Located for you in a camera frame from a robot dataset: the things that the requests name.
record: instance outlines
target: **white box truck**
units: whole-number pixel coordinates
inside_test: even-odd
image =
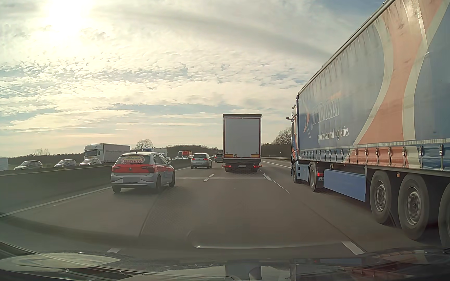
[[[102,164],[115,163],[119,156],[129,152],[125,144],[88,144],[84,147],[84,159],[97,158]]]
[[[261,162],[261,114],[223,114],[223,166],[257,172]]]

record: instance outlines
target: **car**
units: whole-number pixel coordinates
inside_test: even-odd
[[[112,166],[110,184],[114,193],[122,188],[150,188],[161,193],[165,185],[174,187],[174,168],[157,152],[125,153]]]
[[[212,168],[213,162],[207,153],[196,153],[191,159],[191,169],[197,167],[206,167],[206,169]]]
[[[88,158],[84,159],[83,162],[79,163],[79,166],[86,166],[86,165],[100,165],[102,164],[102,161],[98,158]]]
[[[26,169],[40,169],[40,168],[42,168],[41,161],[28,160],[28,161],[22,162],[20,165],[16,166],[13,169],[14,170],[24,170],[24,169],[26,170]]]
[[[72,167],[77,166],[76,160],[74,159],[64,159],[60,160],[54,167],[55,168],[61,168],[61,167]]]
[[[217,154],[215,155],[215,163],[216,163],[216,162],[223,162],[223,154],[217,153]]]

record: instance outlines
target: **median barrier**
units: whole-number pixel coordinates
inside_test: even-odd
[[[190,159],[171,160],[171,165],[175,169],[189,167]],[[89,188],[108,187],[111,164],[24,171],[0,175],[0,213],[39,205]]]

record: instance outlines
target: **highway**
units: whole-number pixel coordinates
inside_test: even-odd
[[[0,240],[36,252],[117,252],[141,259],[174,257],[352,257],[388,248],[422,246],[401,229],[376,223],[366,204],[330,190],[310,192],[292,182],[289,163],[266,159],[256,174],[211,169],[177,170],[174,188],[89,190],[0,218]],[[36,233],[12,218],[103,233],[109,243]],[[158,237],[181,242],[151,249],[122,240]]]

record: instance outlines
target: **car rear window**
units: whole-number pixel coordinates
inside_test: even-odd
[[[150,164],[150,157],[148,155],[125,155],[119,157],[116,161],[116,165],[137,165],[137,164]]]

